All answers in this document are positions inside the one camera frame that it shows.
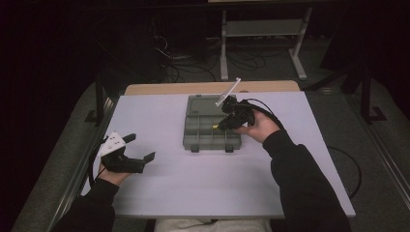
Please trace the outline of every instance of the person's left hand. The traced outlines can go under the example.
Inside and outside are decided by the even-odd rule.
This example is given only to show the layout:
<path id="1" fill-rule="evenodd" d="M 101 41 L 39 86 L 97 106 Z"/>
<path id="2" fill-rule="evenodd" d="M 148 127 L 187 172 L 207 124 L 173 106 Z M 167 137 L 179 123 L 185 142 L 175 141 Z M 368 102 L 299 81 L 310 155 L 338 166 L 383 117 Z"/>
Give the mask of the person's left hand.
<path id="1" fill-rule="evenodd" d="M 106 180 L 111 184 L 116 186 L 121 186 L 124 180 L 129 177 L 132 173 L 117 173 L 117 172 L 110 172 L 104 168 L 103 164 L 100 163 L 99 173 L 101 173 L 98 178 Z"/>

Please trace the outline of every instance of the hand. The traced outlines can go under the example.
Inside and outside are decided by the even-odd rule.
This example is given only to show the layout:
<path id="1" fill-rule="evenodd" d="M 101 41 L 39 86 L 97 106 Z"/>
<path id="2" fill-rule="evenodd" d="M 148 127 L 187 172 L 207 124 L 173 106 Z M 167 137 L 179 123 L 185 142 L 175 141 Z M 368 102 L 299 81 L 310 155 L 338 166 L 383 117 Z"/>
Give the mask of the hand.
<path id="1" fill-rule="evenodd" d="M 237 133 L 247 134 L 254 140 L 263 143 L 265 139 L 275 131 L 279 131 L 280 128 L 272 119 L 268 118 L 265 114 L 253 110 L 255 116 L 255 124 L 249 127 L 240 127 L 234 130 Z"/>
<path id="2" fill-rule="evenodd" d="M 107 169 L 105 169 L 102 163 L 100 163 L 99 173 L 100 175 L 98 176 L 98 178 L 106 180 L 116 186 L 121 186 L 124 180 L 132 174 L 132 173 L 110 172 Z"/>

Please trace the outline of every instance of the metal stand leg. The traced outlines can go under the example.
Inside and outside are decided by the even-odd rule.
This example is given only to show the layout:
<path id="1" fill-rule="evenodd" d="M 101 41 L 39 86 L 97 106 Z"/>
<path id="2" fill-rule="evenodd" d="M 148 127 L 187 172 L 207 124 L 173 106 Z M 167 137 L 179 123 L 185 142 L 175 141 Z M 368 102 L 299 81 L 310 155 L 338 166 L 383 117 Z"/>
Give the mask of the metal stand leg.
<path id="1" fill-rule="evenodd" d="M 296 44 L 293 48 L 289 48 L 290 58 L 292 58 L 293 65 L 295 66 L 295 70 L 298 73 L 299 79 L 306 80 L 308 77 L 305 73 L 304 67 L 299 60 L 298 54 L 299 50 L 301 49 L 302 41 L 304 40 L 305 32 L 308 28 L 308 20 L 311 15 L 311 8 L 308 8 L 305 12 L 304 22 L 301 25 L 301 29 L 299 30 L 298 39 Z"/>
<path id="2" fill-rule="evenodd" d="M 100 74 L 96 77 L 96 110 L 90 110 L 84 122 L 87 123 L 96 123 L 96 127 L 100 125 L 103 120 L 103 84 L 100 77 Z"/>
<path id="3" fill-rule="evenodd" d="M 222 12 L 222 38 L 220 50 L 220 79 L 228 80 L 228 66 L 226 63 L 226 11 Z"/>
<path id="4" fill-rule="evenodd" d="M 370 116 L 370 81 L 371 76 L 369 73 L 369 68 L 365 67 L 365 76 L 362 82 L 362 102 L 361 102 L 361 114 L 365 118 L 368 124 L 372 124 L 372 121 L 386 121 L 387 118 L 383 114 L 382 110 L 374 106 L 373 110 L 376 113 L 375 116 Z"/>

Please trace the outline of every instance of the black sleeve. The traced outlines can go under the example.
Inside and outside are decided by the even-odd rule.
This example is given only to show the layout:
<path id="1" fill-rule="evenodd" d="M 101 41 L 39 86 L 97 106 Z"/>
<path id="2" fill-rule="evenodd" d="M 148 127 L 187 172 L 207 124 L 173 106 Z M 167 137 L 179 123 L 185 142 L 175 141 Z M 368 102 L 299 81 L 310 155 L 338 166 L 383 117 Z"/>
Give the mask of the black sleeve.
<path id="1" fill-rule="evenodd" d="M 51 231 L 111 231 L 115 219 L 111 204 L 118 189 L 108 181 L 97 179 L 85 196 L 76 198 Z"/>
<path id="2" fill-rule="evenodd" d="M 286 130 L 279 130 L 263 148 L 272 158 L 289 231 L 351 231 L 332 186 L 304 145 L 295 145 Z"/>

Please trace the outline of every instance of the gray plastic organizer box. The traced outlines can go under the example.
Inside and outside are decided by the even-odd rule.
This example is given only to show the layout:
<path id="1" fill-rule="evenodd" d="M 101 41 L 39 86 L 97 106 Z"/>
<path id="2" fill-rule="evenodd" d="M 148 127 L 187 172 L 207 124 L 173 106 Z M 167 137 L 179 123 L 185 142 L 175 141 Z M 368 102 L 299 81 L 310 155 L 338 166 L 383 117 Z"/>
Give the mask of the gray plastic organizer box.
<path id="1" fill-rule="evenodd" d="M 232 130 L 212 128 L 225 117 L 221 105 L 215 105 L 219 99 L 220 95 L 189 96 L 183 141 L 185 150 L 193 153 L 200 150 L 224 150 L 232 153 L 241 148 L 240 134 Z"/>

